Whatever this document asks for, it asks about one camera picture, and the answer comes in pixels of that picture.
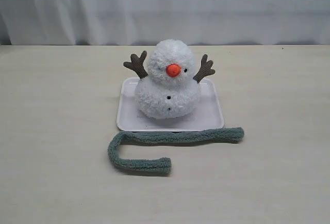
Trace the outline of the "green fuzzy scarf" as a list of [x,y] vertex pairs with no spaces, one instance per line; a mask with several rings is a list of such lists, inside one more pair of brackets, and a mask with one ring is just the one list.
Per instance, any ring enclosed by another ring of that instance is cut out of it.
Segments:
[[111,165],[121,171],[135,175],[168,176],[172,169],[171,159],[126,159],[120,157],[120,145],[142,146],[186,146],[193,147],[208,143],[239,144],[244,138],[242,127],[208,129],[193,132],[129,132],[117,133],[108,145],[107,153]]

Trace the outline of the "white plush snowman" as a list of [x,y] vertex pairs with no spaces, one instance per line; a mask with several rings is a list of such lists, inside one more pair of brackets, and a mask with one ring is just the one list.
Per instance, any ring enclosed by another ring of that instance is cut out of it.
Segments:
[[191,48],[175,39],[160,41],[150,54],[131,54],[123,66],[137,74],[137,107],[153,119],[179,118],[193,112],[201,98],[200,82],[215,74],[213,61],[206,54],[197,69]]

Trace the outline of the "white curtain backdrop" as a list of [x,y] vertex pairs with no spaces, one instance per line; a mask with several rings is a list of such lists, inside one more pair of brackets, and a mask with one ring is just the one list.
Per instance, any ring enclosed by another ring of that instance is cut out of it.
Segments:
[[329,44],[329,0],[1,0],[8,45]]

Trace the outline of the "white rectangular tray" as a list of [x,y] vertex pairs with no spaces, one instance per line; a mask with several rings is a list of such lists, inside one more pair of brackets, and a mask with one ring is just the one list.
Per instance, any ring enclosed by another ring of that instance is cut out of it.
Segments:
[[164,120],[149,118],[136,107],[134,91],[138,81],[138,77],[129,77],[122,83],[116,120],[120,130],[131,132],[194,132],[224,127],[220,100],[212,80],[205,78],[200,82],[200,104],[192,113],[183,117]]

